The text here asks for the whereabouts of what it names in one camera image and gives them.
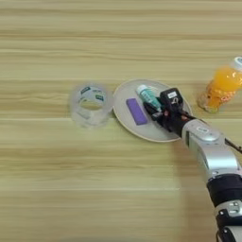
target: small bottle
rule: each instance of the small bottle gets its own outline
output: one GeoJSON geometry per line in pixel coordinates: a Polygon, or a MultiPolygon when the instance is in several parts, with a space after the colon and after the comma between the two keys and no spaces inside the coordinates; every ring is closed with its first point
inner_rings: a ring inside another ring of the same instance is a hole
{"type": "Polygon", "coordinates": [[[242,57],[236,57],[230,65],[216,71],[214,79],[200,95],[198,104],[207,112],[218,112],[219,107],[230,101],[241,86],[242,57]]]}
{"type": "Polygon", "coordinates": [[[153,94],[153,92],[146,85],[140,85],[136,92],[143,101],[151,104],[154,108],[156,108],[158,112],[162,110],[161,103],[157,100],[155,94],[153,94]]]}

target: purple object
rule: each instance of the purple object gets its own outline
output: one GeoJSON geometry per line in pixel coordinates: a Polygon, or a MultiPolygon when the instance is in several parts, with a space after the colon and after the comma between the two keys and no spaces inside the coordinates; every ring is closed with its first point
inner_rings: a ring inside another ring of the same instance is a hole
{"type": "Polygon", "coordinates": [[[147,123],[147,118],[142,112],[137,100],[135,98],[130,98],[126,100],[127,106],[132,114],[132,117],[136,125],[144,125],[147,123]]]}

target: wood grain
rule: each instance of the wood grain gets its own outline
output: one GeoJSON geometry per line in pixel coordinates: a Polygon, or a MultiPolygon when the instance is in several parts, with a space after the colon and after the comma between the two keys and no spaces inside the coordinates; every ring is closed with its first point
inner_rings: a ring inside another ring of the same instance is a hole
{"type": "Polygon", "coordinates": [[[241,52],[239,0],[0,1],[0,241],[215,241],[197,161],[113,115],[96,130],[68,96],[94,80],[178,87],[194,115],[241,143],[241,92],[219,114],[196,98],[241,52]]]}

